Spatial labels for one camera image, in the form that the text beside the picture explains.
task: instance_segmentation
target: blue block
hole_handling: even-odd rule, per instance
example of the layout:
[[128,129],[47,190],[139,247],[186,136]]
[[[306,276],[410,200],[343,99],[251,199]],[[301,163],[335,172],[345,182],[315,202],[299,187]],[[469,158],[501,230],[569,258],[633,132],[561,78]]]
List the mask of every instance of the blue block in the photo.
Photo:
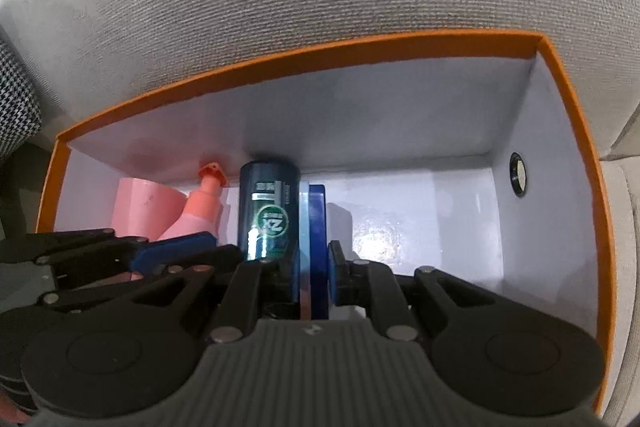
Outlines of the blue block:
[[155,241],[142,248],[129,263],[132,272],[152,275],[161,265],[180,264],[180,259],[198,253],[206,253],[218,246],[218,240],[209,232],[191,233]]
[[324,185],[309,185],[311,317],[329,318],[326,195]]
[[310,283],[310,250],[311,238],[309,236],[309,182],[300,182],[300,226],[299,242],[300,248],[300,270],[298,281],[300,284],[300,318],[309,320],[311,318],[311,283]]

